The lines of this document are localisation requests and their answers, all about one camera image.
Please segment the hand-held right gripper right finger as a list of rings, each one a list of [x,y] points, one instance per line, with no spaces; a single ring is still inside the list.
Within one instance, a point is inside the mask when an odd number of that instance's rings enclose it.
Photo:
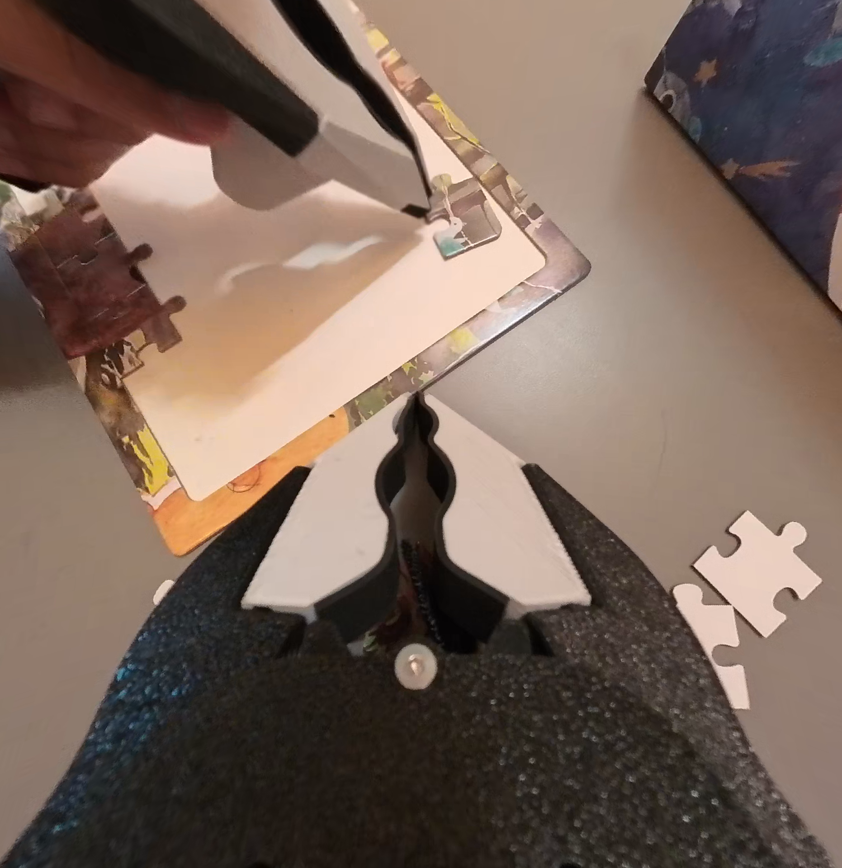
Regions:
[[[591,594],[525,473],[529,466],[433,397],[416,396],[426,479],[437,498],[430,599],[461,639]]]

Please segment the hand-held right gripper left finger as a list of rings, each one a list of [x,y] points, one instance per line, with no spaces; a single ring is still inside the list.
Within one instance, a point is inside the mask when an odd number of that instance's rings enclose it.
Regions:
[[[406,483],[416,399],[405,395],[317,459],[242,597],[247,611],[328,623],[353,655],[393,614],[401,569],[393,503]]]

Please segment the cardboard puzzle frame tray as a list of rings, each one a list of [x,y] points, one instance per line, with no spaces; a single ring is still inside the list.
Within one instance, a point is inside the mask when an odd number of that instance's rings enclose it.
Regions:
[[[240,127],[217,156],[155,136],[89,190],[146,284],[78,298],[36,238],[76,191],[0,179],[0,239],[62,355],[98,325],[180,295],[182,341],[119,379],[75,374],[166,547],[193,551],[398,396],[426,387],[584,280],[586,257],[388,38],[354,9],[430,180],[475,177],[498,241],[445,261],[429,224],[336,181],[296,182],[270,210],[227,190],[275,187],[275,154]]]

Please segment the brown puzzle piece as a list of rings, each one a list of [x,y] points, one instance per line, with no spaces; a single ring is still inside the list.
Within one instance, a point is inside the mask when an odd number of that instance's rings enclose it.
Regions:
[[[146,284],[139,265],[154,253],[152,245],[143,243],[127,249],[112,234],[98,241],[84,255],[75,255],[57,266],[58,275],[68,290],[78,298],[126,298]]]
[[[187,305],[186,298],[175,295],[151,312],[138,311],[111,324],[98,325],[95,341],[84,346],[84,353],[68,356],[68,364],[79,374],[84,362],[92,359],[106,365],[112,375],[122,380],[144,366],[141,355],[147,348],[166,353],[182,341],[173,316],[184,311]]]
[[[114,231],[108,217],[89,190],[70,195],[63,208],[37,231],[36,238],[55,267],[76,259],[86,264],[97,246]]]

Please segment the white-backed grey corner puzzle piece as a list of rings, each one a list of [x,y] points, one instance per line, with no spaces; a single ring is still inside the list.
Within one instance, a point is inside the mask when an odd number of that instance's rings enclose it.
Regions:
[[[447,223],[432,235],[443,260],[453,260],[500,239],[502,223],[478,179],[454,180],[448,173],[442,173],[435,175],[430,184],[427,223]]]

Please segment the grey desk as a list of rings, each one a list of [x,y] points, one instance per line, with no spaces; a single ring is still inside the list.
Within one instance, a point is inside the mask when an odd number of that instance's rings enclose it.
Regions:
[[[842,866],[842,319],[642,91],[687,2],[360,2],[591,262],[432,393],[667,587],[745,509],[822,583],[739,624],[742,726]],[[88,731],[170,554],[0,247],[0,861]]]

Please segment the pile of puzzle pieces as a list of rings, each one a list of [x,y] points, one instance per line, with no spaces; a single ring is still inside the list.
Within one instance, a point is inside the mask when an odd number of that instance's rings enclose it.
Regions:
[[[750,699],[744,667],[719,666],[714,660],[714,651],[719,646],[735,648],[739,645],[737,615],[759,635],[772,635],[785,620],[774,605],[776,595],[791,590],[798,598],[805,599],[817,589],[821,579],[796,552],[806,541],[803,525],[788,523],[774,532],[752,513],[744,512],[728,531],[738,541],[734,552],[724,556],[718,548],[711,547],[694,564],[695,571],[726,603],[705,602],[702,589],[692,583],[675,586],[671,595],[678,617],[710,661],[731,707],[748,709]],[[268,541],[265,554],[276,533]],[[264,556],[253,567],[252,576],[241,581],[241,607],[242,597]],[[443,630],[445,618],[434,612],[429,583],[430,579],[419,596],[433,611],[433,621]]]

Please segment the printed puzzle box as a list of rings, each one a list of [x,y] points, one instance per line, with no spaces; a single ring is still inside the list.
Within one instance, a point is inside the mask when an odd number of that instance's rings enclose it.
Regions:
[[[646,92],[842,313],[842,1],[694,1]]]

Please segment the person's left hand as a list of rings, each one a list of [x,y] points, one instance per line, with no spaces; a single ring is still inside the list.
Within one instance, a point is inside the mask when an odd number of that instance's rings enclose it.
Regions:
[[[32,2],[0,1],[0,178],[81,189],[151,136],[210,146],[231,115],[124,70]]]

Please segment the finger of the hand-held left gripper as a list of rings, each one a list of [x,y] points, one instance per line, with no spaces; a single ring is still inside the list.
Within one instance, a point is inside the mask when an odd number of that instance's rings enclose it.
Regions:
[[[292,35],[298,58],[289,65],[298,94],[314,110],[318,122],[316,138],[304,153],[307,165],[389,208],[425,219],[430,204],[406,205],[413,198],[414,186],[412,178],[398,173],[412,170],[412,160],[399,154],[401,147],[372,120],[355,93],[329,74]]]
[[[399,154],[414,168],[400,169],[412,178],[406,205],[430,204],[430,181],[415,131],[372,49],[353,2],[280,1],[275,8],[312,57],[360,99],[372,120],[397,143]]]

